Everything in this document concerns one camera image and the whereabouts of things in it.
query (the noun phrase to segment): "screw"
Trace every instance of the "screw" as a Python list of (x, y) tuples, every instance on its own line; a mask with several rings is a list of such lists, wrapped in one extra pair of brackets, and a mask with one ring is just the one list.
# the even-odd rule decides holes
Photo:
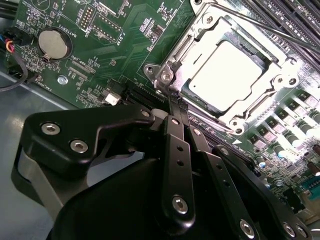
[(68, 78), (66, 78), (65, 76), (63, 75), (60, 75), (58, 76), (58, 79), (57, 79), (58, 83), (61, 84), (61, 85), (66, 85), (68, 83)]
[(221, 152), (222, 152), (223, 154), (229, 155), (229, 152), (228, 152), (227, 149), (225, 149), (225, 148), (220, 148), (220, 150), (221, 150)]
[(81, 140), (73, 140), (70, 143), (70, 148), (79, 154), (83, 154), (86, 151), (88, 151), (88, 145), (84, 141), (81, 141)]
[(298, 232), (299, 232), (302, 236), (304, 236), (305, 238), (308, 237), (308, 235), (306, 234), (305, 230), (304, 230), (302, 227), (300, 227), (299, 225), (297, 225), (297, 226), (296, 226), (296, 229), (298, 229)]
[(188, 212), (188, 205), (180, 196), (175, 196), (172, 199), (172, 206), (179, 214), (186, 214)]
[(193, 132), (195, 133), (195, 135), (200, 136), (201, 132), (198, 129), (193, 129)]
[(150, 114), (147, 111), (143, 111), (141, 110), (142, 115), (146, 116), (146, 117), (150, 117)]
[(47, 135), (57, 135), (60, 133), (60, 127), (54, 123), (45, 123), (41, 126), (41, 130)]
[(212, 22), (214, 18), (212, 16), (209, 16), (207, 19), (206, 19), (206, 23), (209, 24)]
[(171, 120), (175, 125), (179, 125), (179, 121), (177, 120), (177, 119), (175, 119), (175, 118), (172, 118), (172, 120)]
[(287, 223), (283, 223), (283, 228), (291, 237), (294, 238), (296, 236), (295, 231)]
[(162, 74), (161, 74), (161, 79), (165, 82), (168, 82), (170, 80), (172, 80), (173, 76), (171, 74), (171, 72), (169, 71), (164, 71)]
[(250, 224), (246, 220), (241, 219), (240, 228), (241, 228), (242, 232), (244, 232), (244, 234), (249, 239), (253, 239), (255, 237), (254, 229), (250, 226)]

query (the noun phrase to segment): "cable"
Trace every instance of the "cable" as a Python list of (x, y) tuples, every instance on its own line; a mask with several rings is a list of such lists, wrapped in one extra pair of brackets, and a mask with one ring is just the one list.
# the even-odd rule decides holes
[(0, 9), (0, 18), (14, 20), (16, 18), (16, 13), (14, 11)]
[(13, 41), (11, 41), (11, 40), (6, 41), (6, 43), (5, 43), (6, 50), (11, 54), (15, 51), (14, 47), (12, 46), (12, 43), (13, 43)]
[(315, 46), (313, 46), (313, 45), (311, 45), (311, 44), (309, 44), (309, 43), (307, 43), (305, 41), (302, 41), (300, 39), (292, 37), (292, 36), (282, 32), (282, 31), (274, 29), (271, 26), (268, 26), (268, 25), (266, 25), (266, 24), (264, 24), (262, 22), (259, 22), (259, 21), (255, 20), (255, 19), (251, 18), (251, 17), (243, 15), (243, 14), (237, 12), (237, 11), (231, 10), (230, 8), (227, 8), (227, 7), (222, 6), (220, 4), (212, 2), (212, 3), (210, 3), (210, 5), (212, 5), (213, 7), (217, 8), (217, 9), (220, 9), (220, 10), (222, 10), (222, 11), (228, 13), (228, 14), (231, 14), (231, 15), (234, 15), (234, 16), (240, 18), (240, 19), (243, 19), (243, 20), (245, 20), (245, 21), (247, 21), (247, 22), (249, 22), (249, 23), (251, 23), (251, 24), (253, 24), (253, 25), (257, 26), (257, 27), (259, 27), (259, 28), (268, 30), (268, 31), (278, 35), (279, 37), (284, 38), (284, 39), (286, 39), (288, 41), (291, 41), (291, 42), (293, 42), (293, 43), (295, 43), (295, 44), (297, 44), (297, 45), (299, 45), (299, 46), (301, 46), (301, 47), (303, 47), (305, 49), (308, 49), (308, 50), (313, 51), (313, 52), (315, 52), (317, 54), (320, 54), (320, 49), (318, 47), (315, 47)]
[(0, 1), (0, 8), (7, 9), (11, 11), (17, 11), (18, 10), (18, 4), (10, 1)]
[(16, 81), (15, 83), (13, 83), (9, 86), (0, 87), (0, 93), (12, 90), (12, 89), (20, 86), (28, 78), (28, 69), (27, 69), (27, 66), (26, 66), (24, 60), (20, 57), (20, 55), (17, 52), (13, 52), (12, 56), (13, 56), (14, 60), (16, 61), (16, 63), (19, 64), (19, 66), (22, 69), (22, 77), (18, 81)]

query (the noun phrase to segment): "capacitor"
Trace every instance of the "capacitor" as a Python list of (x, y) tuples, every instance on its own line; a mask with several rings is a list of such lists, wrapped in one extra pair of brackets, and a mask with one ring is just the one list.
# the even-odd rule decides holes
[(320, 146), (319, 145), (314, 145), (312, 147), (312, 150), (315, 151), (315, 153), (320, 156)]
[(320, 113), (316, 113), (313, 115), (312, 119), (317, 123), (320, 124)]
[(319, 177), (320, 176), (320, 168), (317, 167), (313, 162), (308, 162), (308, 164), (306, 165), (308, 167), (308, 169), (311, 171), (311, 173), (316, 176)]
[(265, 158), (263, 157), (263, 156), (257, 156), (256, 158), (255, 158), (255, 160), (256, 160), (256, 162), (258, 163), (258, 166), (260, 167), (260, 168), (264, 168), (265, 166), (266, 166), (266, 162), (265, 162)]
[(309, 124), (305, 123), (300, 126), (301, 131), (307, 135), (307, 137), (312, 137), (315, 135), (315, 129)]
[(287, 151), (280, 145), (275, 145), (273, 147), (273, 151), (277, 154), (279, 158), (284, 158), (287, 153)]
[(302, 144), (302, 141), (299, 138), (297, 138), (296, 135), (293, 134), (286, 136), (286, 139), (294, 148), (297, 148)]
[(277, 181), (275, 181), (275, 185), (277, 187), (282, 187), (284, 185), (284, 182), (282, 180), (277, 180)]

